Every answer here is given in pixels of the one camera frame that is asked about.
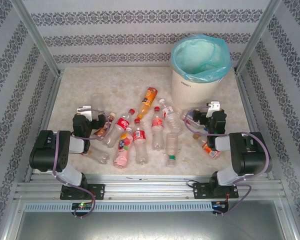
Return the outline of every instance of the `purple cable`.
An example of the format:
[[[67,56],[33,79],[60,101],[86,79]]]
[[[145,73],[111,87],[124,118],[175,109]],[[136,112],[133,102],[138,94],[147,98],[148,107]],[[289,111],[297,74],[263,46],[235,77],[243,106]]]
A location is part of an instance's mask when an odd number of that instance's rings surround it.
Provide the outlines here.
[[[93,195],[92,192],[90,192],[90,191],[88,191],[88,190],[86,190],[86,189],[84,189],[84,188],[82,188],[82,187],[79,187],[79,186],[73,185],[73,184],[71,184],[71,183],[68,183],[68,182],[62,180],[61,178],[59,178],[59,177],[57,176],[56,168],[57,168],[58,154],[59,154],[59,135],[60,135],[60,131],[58,131],[58,132],[56,133],[56,140],[55,140],[55,154],[54,154],[54,163],[53,163],[52,174],[53,174],[53,176],[54,176],[59,182],[65,184],[65,185],[68,185],[68,186],[70,186],[70,187],[79,189],[79,190],[81,190],[81,191],[84,191],[84,192],[86,192],[86,193],[88,193],[88,194],[91,195],[91,197],[92,197],[92,202],[93,202],[93,206],[91,207],[91,209],[90,209],[89,212],[87,212],[87,213],[86,213],[85,215],[83,215],[83,216],[80,216],[80,219],[83,219],[83,218],[87,217],[88,215],[90,215],[90,214],[93,212],[93,210],[95,209],[95,206],[96,206],[96,198],[95,198],[95,196]],[[74,210],[74,213],[73,213],[73,215],[74,215],[75,218],[79,217],[79,216],[76,215],[77,210],[78,210],[78,209],[75,209],[75,210]]]
[[[190,132],[192,132],[192,133],[194,133],[194,134],[203,135],[203,136],[217,136],[217,137],[225,137],[225,136],[228,136],[228,134],[201,133],[201,132],[198,132],[198,131],[193,131],[193,130],[188,126],[188,124],[187,124],[187,117],[188,117],[188,115],[189,115],[191,112],[193,112],[194,110],[196,110],[196,109],[205,109],[205,108],[209,108],[209,106],[194,107],[194,108],[192,108],[191,110],[189,110],[189,111],[186,113],[186,115],[184,116],[184,124],[185,124],[186,128],[187,128]],[[261,172],[259,172],[259,173],[257,173],[257,174],[254,174],[254,175],[248,175],[248,176],[246,176],[246,177],[239,178],[239,179],[237,179],[237,180],[235,180],[235,181],[233,182],[234,185],[236,185],[236,186],[238,186],[238,187],[248,187],[249,190],[248,190],[248,192],[247,192],[247,193],[246,193],[246,194],[245,194],[245,195],[237,202],[236,205],[234,205],[234,206],[233,206],[229,211],[227,211],[226,213],[223,213],[222,216],[223,216],[223,215],[226,215],[226,214],[228,214],[228,213],[231,213],[231,212],[233,211],[233,209],[237,208],[237,207],[242,203],[242,201],[243,201],[243,200],[249,195],[249,193],[251,192],[252,187],[251,187],[249,184],[236,184],[236,183],[239,183],[239,182],[241,182],[242,180],[246,180],[246,179],[258,177],[258,176],[264,174],[264,173],[267,171],[268,167],[269,167],[269,153],[268,153],[268,150],[267,150],[266,146],[264,145],[264,143],[263,143],[259,138],[257,138],[255,135],[251,134],[250,132],[242,131],[242,132],[240,132],[240,133],[241,133],[241,134],[245,134],[245,135],[250,136],[251,138],[253,138],[254,140],[256,140],[256,141],[260,144],[260,146],[262,147],[262,149],[263,149],[263,151],[264,151],[264,154],[265,154],[265,165],[264,165],[264,168],[262,169]]]
[[[86,109],[85,109],[85,110],[78,110],[79,113],[80,113],[80,112],[85,112],[85,111],[87,111],[87,110],[86,110]],[[107,119],[108,127],[106,128],[106,131],[105,131],[105,134],[104,134],[104,135],[107,135],[107,133],[108,133],[108,131],[109,131],[109,129],[110,129],[110,121],[109,121],[108,116],[107,116],[103,111],[99,111],[99,110],[97,110],[97,109],[91,109],[91,111],[92,111],[92,112],[98,112],[98,113],[102,114],[103,116],[105,116],[105,119]],[[102,140],[102,138],[99,137],[99,136],[96,136],[96,137],[80,137],[80,136],[72,136],[72,137],[74,137],[74,138],[76,138],[76,139],[82,139],[82,140],[99,140],[99,141]]]

